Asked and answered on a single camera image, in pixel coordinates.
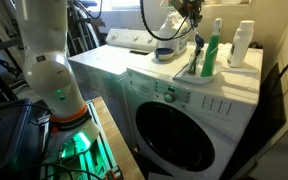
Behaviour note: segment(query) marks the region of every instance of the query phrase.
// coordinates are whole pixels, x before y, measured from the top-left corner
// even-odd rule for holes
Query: bottle label
[[[183,29],[181,36],[187,33],[187,28]],[[187,35],[183,36],[179,40],[179,50],[181,51],[187,46]]]
[[[228,59],[227,59],[227,63],[228,63],[228,64],[231,64],[231,63],[232,63],[231,58],[232,58],[232,56],[233,56],[233,54],[234,54],[234,50],[235,50],[235,43],[232,44],[231,54],[230,54],[230,56],[229,56]]]

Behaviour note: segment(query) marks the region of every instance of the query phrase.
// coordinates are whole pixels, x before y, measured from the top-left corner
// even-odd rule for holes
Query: window
[[[101,2],[102,10],[110,11],[110,10],[129,10],[129,9],[139,9],[140,1],[139,0],[92,0],[96,3],[96,6],[87,7],[88,10],[91,11],[99,11]]]

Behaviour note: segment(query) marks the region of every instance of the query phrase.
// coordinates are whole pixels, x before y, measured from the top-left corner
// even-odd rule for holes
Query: front-loading washer
[[[136,146],[125,98],[126,67],[155,49],[146,31],[110,29],[106,45],[69,57],[69,63],[84,95],[102,96],[125,142]]]
[[[256,73],[223,72],[207,84],[174,80],[193,51],[160,68],[153,54],[147,65],[128,67],[127,103],[141,154],[175,178],[217,180],[257,106],[262,51],[245,59]]]

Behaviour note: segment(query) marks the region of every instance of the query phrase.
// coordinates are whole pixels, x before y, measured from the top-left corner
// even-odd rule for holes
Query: control panel
[[[114,29],[111,28],[106,42],[112,46],[137,49],[152,52],[157,45],[157,39],[153,38],[147,31]]]
[[[174,102],[175,100],[187,104],[190,102],[191,93],[182,88],[178,88],[157,80],[155,81],[154,89],[156,93],[162,94],[164,96],[164,100],[168,103]]]

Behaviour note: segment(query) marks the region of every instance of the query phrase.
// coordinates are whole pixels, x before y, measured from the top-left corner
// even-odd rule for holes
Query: wooden table
[[[92,101],[116,164],[119,165],[124,179],[144,180],[141,170],[137,166],[102,97],[92,99]]]

